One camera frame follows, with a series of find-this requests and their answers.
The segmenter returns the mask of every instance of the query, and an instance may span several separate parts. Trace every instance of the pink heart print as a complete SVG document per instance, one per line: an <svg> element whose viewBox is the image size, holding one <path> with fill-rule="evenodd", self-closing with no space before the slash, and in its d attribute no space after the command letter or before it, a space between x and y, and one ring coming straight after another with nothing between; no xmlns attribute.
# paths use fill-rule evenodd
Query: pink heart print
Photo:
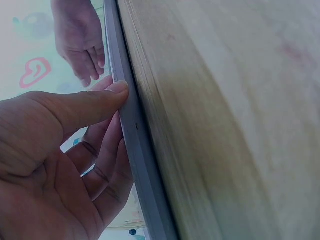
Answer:
<svg viewBox="0 0 320 240"><path fill-rule="evenodd" d="M36 64L36 73L32 76L33 70L30 68L30 64L32 62L37 62ZM42 66L45 68L44 73L42 75L39 75L42 72ZM45 76L47 76L51 71L51 66L48 60L46 60L44 57L36 57L34 59L29 60L25 64L25 74L20 78L20 88L27 89L31 87L32 85L39 82L41 79L43 79ZM28 79L33 79L32 81L25 82L25 79L28 77Z"/></svg>

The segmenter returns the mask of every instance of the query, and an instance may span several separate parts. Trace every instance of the wood grain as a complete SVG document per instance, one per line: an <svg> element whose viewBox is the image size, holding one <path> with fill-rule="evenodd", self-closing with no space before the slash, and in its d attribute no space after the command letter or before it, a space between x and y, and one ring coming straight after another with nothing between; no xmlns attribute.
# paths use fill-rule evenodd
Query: wood grain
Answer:
<svg viewBox="0 0 320 240"><path fill-rule="evenodd" d="M319 239L319 2L118 4L181 238Z"/></svg>

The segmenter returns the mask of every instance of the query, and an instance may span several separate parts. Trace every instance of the gray rubber edge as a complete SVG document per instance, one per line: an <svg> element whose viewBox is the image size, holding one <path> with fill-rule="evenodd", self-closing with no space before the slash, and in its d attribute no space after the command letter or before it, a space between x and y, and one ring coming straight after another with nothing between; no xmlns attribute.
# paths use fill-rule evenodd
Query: gray rubber edge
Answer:
<svg viewBox="0 0 320 240"><path fill-rule="evenodd" d="M178 240L150 135L143 118L116 0L104 0L109 66L115 82L127 81L129 99L120 119L143 216L153 240Z"/></svg>

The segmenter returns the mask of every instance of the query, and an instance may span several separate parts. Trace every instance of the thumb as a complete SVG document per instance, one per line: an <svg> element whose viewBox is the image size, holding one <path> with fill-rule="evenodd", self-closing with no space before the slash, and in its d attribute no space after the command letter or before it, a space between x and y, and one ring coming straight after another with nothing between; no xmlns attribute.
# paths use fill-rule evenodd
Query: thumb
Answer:
<svg viewBox="0 0 320 240"><path fill-rule="evenodd" d="M67 133L111 118L126 102L128 85L75 94L29 92L0 102L0 172L28 176Z"/></svg>
<svg viewBox="0 0 320 240"><path fill-rule="evenodd" d="M75 94L31 92L22 97L47 109L58 122L63 134L88 127L112 117L129 96L128 84L118 81L104 91L83 91Z"/></svg>

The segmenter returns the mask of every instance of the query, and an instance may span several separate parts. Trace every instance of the hand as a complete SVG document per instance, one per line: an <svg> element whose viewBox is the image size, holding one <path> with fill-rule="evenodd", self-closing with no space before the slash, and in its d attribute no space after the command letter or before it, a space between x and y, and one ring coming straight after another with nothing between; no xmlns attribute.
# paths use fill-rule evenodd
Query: hand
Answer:
<svg viewBox="0 0 320 240"><path fill-rule="evenodd" d="M99 17L90 0L51 0L57 52L87 87L104 74L105 50Z"/></svg>
<svg viewBox="0 0 320 240"><path fill-rule="evenodd" d="M125 206L133 178L116 112L128 87L111 83L0 102L1 239L97 240ZM86 126L82 143L63 153Z"/></svg>

